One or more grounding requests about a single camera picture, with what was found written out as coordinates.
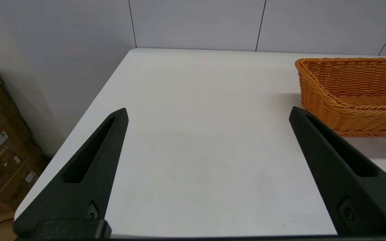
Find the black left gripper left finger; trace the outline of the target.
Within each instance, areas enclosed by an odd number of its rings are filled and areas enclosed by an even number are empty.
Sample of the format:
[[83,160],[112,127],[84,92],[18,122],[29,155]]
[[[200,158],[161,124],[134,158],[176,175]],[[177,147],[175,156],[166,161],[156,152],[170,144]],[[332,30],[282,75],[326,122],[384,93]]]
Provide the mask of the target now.
[[129,118],[114,111],[14,223],[17,235],[110,235],[105,220]]

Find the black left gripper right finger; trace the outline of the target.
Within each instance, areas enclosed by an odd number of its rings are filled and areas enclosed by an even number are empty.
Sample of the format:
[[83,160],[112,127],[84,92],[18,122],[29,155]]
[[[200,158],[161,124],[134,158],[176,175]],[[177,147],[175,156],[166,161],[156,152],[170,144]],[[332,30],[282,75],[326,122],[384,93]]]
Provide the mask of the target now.
[[289,122],[339,235],[386,235],[386,172],[308,111]]

